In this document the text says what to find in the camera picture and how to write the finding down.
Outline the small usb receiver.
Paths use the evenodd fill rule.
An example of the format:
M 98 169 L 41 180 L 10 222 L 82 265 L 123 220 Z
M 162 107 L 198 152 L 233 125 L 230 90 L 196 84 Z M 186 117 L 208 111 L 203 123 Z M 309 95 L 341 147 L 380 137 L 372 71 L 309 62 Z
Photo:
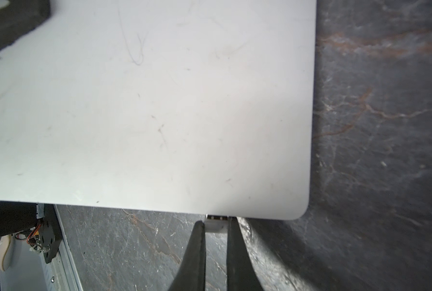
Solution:
M 229 217 L 206 215 L 204 225 L 206 233 L 223 234 L 228 231 Z

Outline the silver laptop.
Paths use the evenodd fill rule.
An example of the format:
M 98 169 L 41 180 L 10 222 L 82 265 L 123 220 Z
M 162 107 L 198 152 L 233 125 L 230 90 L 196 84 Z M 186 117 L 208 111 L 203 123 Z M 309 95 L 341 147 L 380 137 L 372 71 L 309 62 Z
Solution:
M 0 200 L 291 220 L 315 1 L 56 1 L 0 51 Z

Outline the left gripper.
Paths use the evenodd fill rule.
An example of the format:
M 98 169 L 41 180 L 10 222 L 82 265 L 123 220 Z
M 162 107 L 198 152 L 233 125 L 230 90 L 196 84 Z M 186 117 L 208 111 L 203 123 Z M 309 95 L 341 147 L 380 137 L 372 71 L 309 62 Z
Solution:
M 50 16 L 50 0 L 10 1 L 0 8 L 0 51 L 42 25 Z

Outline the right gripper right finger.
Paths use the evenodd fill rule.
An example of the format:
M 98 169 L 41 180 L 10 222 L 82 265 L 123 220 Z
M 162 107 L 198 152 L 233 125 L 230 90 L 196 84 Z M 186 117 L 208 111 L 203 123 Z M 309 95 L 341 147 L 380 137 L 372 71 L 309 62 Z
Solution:
M 228 219 L 226 267 L 228 291 L 263 291 L 235 217 Z

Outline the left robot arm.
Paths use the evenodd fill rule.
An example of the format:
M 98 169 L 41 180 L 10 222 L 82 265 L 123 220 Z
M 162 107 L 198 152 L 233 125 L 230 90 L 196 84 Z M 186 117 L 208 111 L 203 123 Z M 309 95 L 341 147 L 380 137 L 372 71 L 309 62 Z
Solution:
M 50 1 L 8 1 L 0 7 L 0 51 L 32 32 L 51 16 Z M 26 242 L 43 254 L 49 264 L 63 241 L 55 207 L 52 204 L 0 201 L 0 266 L 19 232 Z

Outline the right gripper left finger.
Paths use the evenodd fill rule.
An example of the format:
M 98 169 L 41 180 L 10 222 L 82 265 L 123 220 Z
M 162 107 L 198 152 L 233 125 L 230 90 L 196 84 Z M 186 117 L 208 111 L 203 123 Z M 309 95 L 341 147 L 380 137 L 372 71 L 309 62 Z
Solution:
M 169 291 L 204 291 L 205 286 L 206 232 L 204 223 L 197 221 Z

